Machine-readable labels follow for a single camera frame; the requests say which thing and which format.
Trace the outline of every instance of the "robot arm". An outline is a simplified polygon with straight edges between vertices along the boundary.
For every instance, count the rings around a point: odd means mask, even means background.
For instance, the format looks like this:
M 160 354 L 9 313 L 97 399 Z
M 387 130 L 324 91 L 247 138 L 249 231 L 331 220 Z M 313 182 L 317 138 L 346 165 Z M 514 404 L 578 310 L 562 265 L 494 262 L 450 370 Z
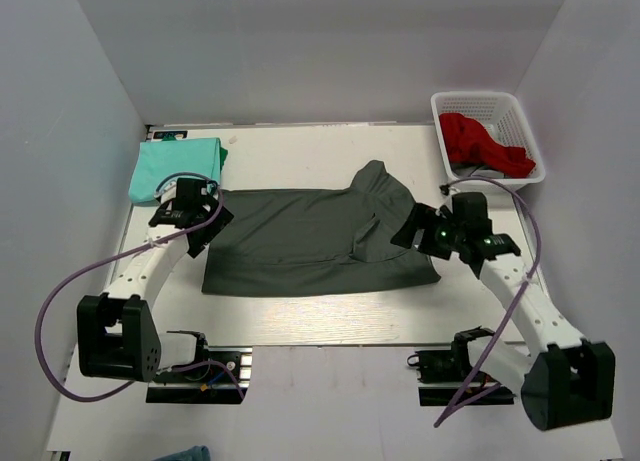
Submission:
M 85 376 L 149 382 L 161 369 L 192 363 L 203 344 L 199 333 L 158 335 L 151 308 L 176 263 L 185 254 L 195 258 L 233 215 L 222 207 L 206 227 L 154 244 L 204 223 L 218 207 L 206 182 L 190 178 L 171 183 L 160 201 L 149 221 L 147 237 L 152 247 L 135 255 L 102 294 L 85 296 L 78 304 L 78 352 Z
M 416 204 L 393 244 L 449 259 L 457 252 L 475 276 L 508 309 L 527 268 L 506 234 L 493 234 L 486 198 L 459 193 L 439 210 Z M 529 350 L 526 356 L 498 341 L 482 371 L 520 396 L 525 412 L 541 430 L 611 416 L 615 357 L 606 343 L 591 343 L 556 309 L 540 285 L 529 280 L 514 322 Z M 475 328 L 455 335 L 454 362 L 471 371 L 493 332 Z

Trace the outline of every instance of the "laundry basket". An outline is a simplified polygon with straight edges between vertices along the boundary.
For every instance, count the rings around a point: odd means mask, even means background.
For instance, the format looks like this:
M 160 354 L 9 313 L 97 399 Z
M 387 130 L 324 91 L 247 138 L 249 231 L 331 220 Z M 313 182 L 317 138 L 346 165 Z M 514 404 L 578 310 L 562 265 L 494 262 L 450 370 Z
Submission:
M 482 123 L 491 137 L 503 146 L 519 146 L 527 150 L 527 157 L 536 167 L 527 178 L 499 179 L 511 189 L 517 190 L 527 184 L 539 183 L 545 177 L 544 165 L 535 139 L 518 100 L 509 93 L 492 91 L 450 91 L 436 93 L 431 97 L 431 108 L 438 133 L 440 152 L 444 161 L 447 182 L 459 179 L 451 169 L 447 149 L 438 117 L 442 113 L 460 113 Z M 467 181 L 456 185 L 460 191 L 504 193 L 499 187 L 483 181 Z

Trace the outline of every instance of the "white wall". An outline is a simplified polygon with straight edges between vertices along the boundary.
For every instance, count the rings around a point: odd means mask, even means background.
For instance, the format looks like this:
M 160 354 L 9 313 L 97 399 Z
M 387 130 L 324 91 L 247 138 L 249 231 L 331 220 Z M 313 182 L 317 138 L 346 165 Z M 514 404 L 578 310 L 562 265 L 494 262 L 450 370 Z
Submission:
M 567 0 L 517 96 L 546 181 L 527 192 L 555 302 L 617 356 L 613 422 L 640 459 L 640 0 Z
M 76 0 L 0 0 L 2 459 L 40 459 L 58 397 L 36 361 L 36 314 L 59 280 L 114 251 L 143 136 Z M 63 291 L 45 321 L 54 372 L 77 301 L 103 279 Z
M 513 92 L 563 0 L 79 0 L 149 124 L 416 121 Z

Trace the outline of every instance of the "black clamp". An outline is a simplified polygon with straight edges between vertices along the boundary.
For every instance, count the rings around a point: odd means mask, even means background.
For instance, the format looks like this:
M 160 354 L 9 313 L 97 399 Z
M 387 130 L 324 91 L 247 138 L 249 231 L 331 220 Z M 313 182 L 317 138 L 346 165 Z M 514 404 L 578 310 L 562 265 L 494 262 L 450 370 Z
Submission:
M 175 198 L 160 205 L 149 221 L 149 226 L 155 227 L 159 224 L 167 224 L 175 226 L 177 229 L 187 229 L 204 223 L 213 216 L 213 213 L 218 208 L 218 201 L 207 189 L 207 186 L 211 184 L 213 184 L 214 188 L 217 188 L 218 184 L 215 181 L 178 178 Z M 218 217 L 210 225 L 187 234 L 187 240 L 189 241 L 187 254 L 192 258 L 198 256 L 204 247 L 232 219 L 233 214 L 223 206 Z
M 469 343 L 476 339 L 491 337 L 493 335 L 493 331 L 480 326 L 456 333 L 451 342 L 451 352 L 453 353 L 453 358 L 461 375 L 466 376 L 472 368 L 469 362 Z

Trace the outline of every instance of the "purple cable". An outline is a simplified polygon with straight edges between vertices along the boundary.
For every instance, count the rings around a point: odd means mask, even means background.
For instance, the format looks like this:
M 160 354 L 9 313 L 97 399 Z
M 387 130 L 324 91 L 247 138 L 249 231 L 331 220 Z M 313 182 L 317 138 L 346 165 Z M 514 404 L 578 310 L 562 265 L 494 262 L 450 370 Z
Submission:
M 154 244 L 168 243 L 172 239 L 176 239 L 179 236 L 185 236 L 185 235 L 187 235 L 189 233 L 193 233 L 194 231 L 197 231 L 198 229 L 206 228 L 207 226 L 209 226 L 211 223 L 213 223 L 215 221 L 215 219 L 220 214 L 220 211 L 222 211 L 222 202 L 223 202 L 222 190 L 219 188 L 219 186 L 217 186 L 217 183 L 215 181 L 213 181 L 212 179 L 207 178 L 206 176 L 198 174 L 198 173 L 183 172 L 183 173 L 173 174 L 173 175 L 167 177 L 166 179 L 164 179 L 162 181 L 162 183 L 160 183 L 158 188 L 156 188 L 156 191 L 161 189 L 162 186 L 164 185 L 164 183 L 166 183 L 169 179 L 172 179 L 172 178 L 174 178 L 176 176 L 183 176 L 183 175 L 189 175 L 189 176 L 195 176 L 195 177 L 198 177 L 198 178 L 203 178 L 206 181 L 208 181 L 210 183 L 213 183 L 217 187 L 217 191 L 218 191 L 218 207 L 213 212 L 213 215 L 209 219 L 204 221 L 203 223 L 200 223 L 200 224 L 198 224 L 196 226 L 192 226 L 190 228 L 184 229 L 182 231 L 178 231 L 177 233 L 169 234 L 168 236 L 165 236 L 163 238 L 157 239 L 157 240 L 154 241 Z M 62 291 L 62 289 L 66 285 L 68 285 L 71 281 L 75 280 L 76 278 L 79 278 L 83 274 L 86 274 L 89 271 L 93 271 L 94 269 L 100 268 L 100 267 L 105 266 L 107 264 L 113 263 L 114 261 L 118 261 L 119 259 L 126 258 L 126 257 L 132 256 L 134 254 L 142 253 L 144 251 L 147 251 L 147 250 L 151 249 L 152 247 L 153 247 L 152 244 L 143 244 L 141 246 L 138 246 L 137 248 L 132 248 L 132 249 L 130 249 L 128 251 L 124 251 L 124 252 L 122 252 L 120 254 L 116 254 L 114 256 L 110 256 L 110 257 L 108 257 L 106 259 L 103 259 L 102 261 L 97 261 L 97 262 L 95 262 L 93 264 L 90 264 L 89 266 L 86 266 L 86 267 L 76 271 L 73 274 L 70 274 L 65 279 L 63 279 L 55 288 L 53 288 L 53 291 L 51 291 L 51 293 L 49 293 L 49 296 L 47 296 L 47 298 L 45 299 L 44 303 L 42 304 L 42 307 L 40 308 L 40 311 L 38 312 L 38 317 L 36 319 L 36 328 L 35 328 L 35 336 L 34 336 L 34 342 L 35 342 L 35 346 L 36 346 L 36 356 L 38 357 L 38 362 L 40 363 L 40 367 L 42 368 L 42 371 L 44 372 L 44 375 L 49 380 L 49 383 L 51 383 L 51 385 L 60 394 L 62 394 L 63 396 L 71 399 L 72 401 L 78 401 L 79 403 L 93 403 L 95 401 L 102 401 L 103 399 L 110 398 L 114 394 L 118 394 L 120 391 L 122 391 L 125 388 L 128 388 L 129 386 L 131 386 L 133 384 L 133 381 L 128 381 L 128 382 L 124 383 L 123 385 L 117 387 L 116 389 L 114 389 L 112 391 L 109 391 L 107 393 L 104 393 L 104 394 L 100 394 L 98 396 L 79 396 L 79 395 L 77 395 L 75 393 L 72 393 L 67 388 L 65 388 L 62 385 L 62 383 L 60 383 L 60 381 L 58 381 L 56 379 L 55 375 L 51 371 L 51 368 L 47 364 L 47 360 L 46 360 L 46 358 L 44 356 L 44 349 L 42 347 L 42 324 L 44 322 L 45 314 L 47 314 L 47 310 L 49 309 L 49 305 L 54 300 L 54 298 L 58 295 L 58 293 L 60 291 Z
M 244 393 L 242 392 L 242 388 L 240 387 L 240 383 L 238 383 L 238 380 L 233 375 L 233 373 L 229 370 L 229 368 L 227 368 L 224 364 L 220 363 L 219 361 L 214 361 L 213 359 L 209 359 L 207 361 L 200 361 L 198 363 L 190 364 L 188 366 L 180 366 L 180 367 L 176 367 L 176 368 L 171 368 L 170 372 L 173 372 L 173 373 L 184 373 L 185 371 L 191 371 L 192 369 L 197 369 L 197 368 L 200 368 L 202 366 L 217 366 L 220 369 L 222 369 L 231 378 L 231 382 L 234 384 L 234 386 L 238 390 L 238 393 L 240 394 L 240 399 L 244 399 Z
M 504 314 L 504 317 L 502 318 L 502 321 L 500 321 L 500 324 L 498 325 L 498 328 L 496 329 L 494 335 L 491 337 L 491 340 L 489 341 L 487 346 L 484 348 L 484 351 L 482 351 L 482 354 L 478 358 L 478 362 L 471 369 L 471 371 L 469 372 L 467 377 L 462 382 L 462 385 L 460 385 L 458 390 L 455 392 L 455 394 L 453 395 L 453 397 L 451 398 L 451 400 L 447 404 L 447 407 L 444 408 L 444 410 L 442 411 L 442 414 L 440 414 L 440 416 L 438 417 L 438 419 L 434 423 L 434 425 L 433 425 L 434 428 L 439 427 L 444 422 L 445 419 L 447 419 L 449 416 L 451 416 L 453 413 L 455 413 L 459 409 L 463 408 L 464 406 L 466 406 L 466 405 L 468 405 L 470 403 L 473 403 L 474 401 L 477 401 L 478 399 L 483 398 L 484 396 L 486 396 L 487 394 L 492 393 L 493 391 L 495 391 L 496 389 L 498 389 L 501 386 L 500 383 L 496 383 L 494 386 L 491 386 L 490 388 L 484 389 L 480 393 L 478 393 L 478 394 L 476 394 L 476 395 L 474 395 L 474 396 L 472 396 L 472 397 L 470 397 L 468 399 L 465 399 L 461 403 L 458 403 L 458 401 L 462 397 L 463 393 L 469 387 L 469 385 L 471 384 L 473 379 L 476 377 L 476 375 L 480 371 L 480 368 L 482 367 L 482 364 L 486 361 L 487 357 L 489 357 L 489 353 L 491 352 L 493 347 L 496 345 L 496 343 L 498 342 L 498 339 L 500 338 L 500 336 L 502 335 L 503 331 L 507 327 L 507 323 L 509 322 L 509 320 L 511 319 L 511 316 L 513 316 L 513 313 L 515 312 L 516 308 L 518 307 L 518 303 L 522 299 L 522 296 L 524 295 L 524 292 L 526 291 L 527 286 L 529 286 L 529 279 L 531 279 L 531 277 L 535 274 L 536 269 L 538 269 L 538 265 L 540 264 L 540 253 L 541 253 L 541 250 L 542 250 L 542 238 L 540 236 L 540 228 L 538 226 L 538 223 L 537 223 L 535 217 L 533 216 L 533 214 L 531 214 L 531 211 L 529 210 L 529 207 L 527 206 L 527 203 L 524 202 L 524 199 L 522 199 L 522 197 L 518 193 L 516 193 L 514 190 L 506 187 L 504 184 L 496 181 L 495 179 L 485 178 L 484 176 L 472 176 L 472 177 L 468 177 L 468 178 L 461 178 L 461 179 L 458 179 L 456 181 L 453 181 L 453 182 L 449 183 L 448 186 L 451 187 L 451 186 L 453 186 L 455 184 L 463 183 L 465 181 L 476 181 L 476 180 L 477 181 L 485 181 L 487 183 L 493 184 L 495 186 L 498 186 L 499 188 L 504 189 L 509 194 L 511 194 L 511 196 L 513 196 L 513 198 L 518 202 L 518 204 L 520 205 L 520 207 L 522 208 L 524 213 L 531 220 L 531 225 L 533 226 L 533 232 L 534 232 L 535 238 L 536 238 L 536 254 L 535 254 L 534 258 L 533 258 L 533 264 L 531 265 L 531 269 L 529 269 L 529 271 L 527 272 L 526 279 L 520 285 L 520 289 L 518 289 L 518 292 L 514 296 L 513 301 L 511 301 L 511 304 L 507 308 L 507 311 Z

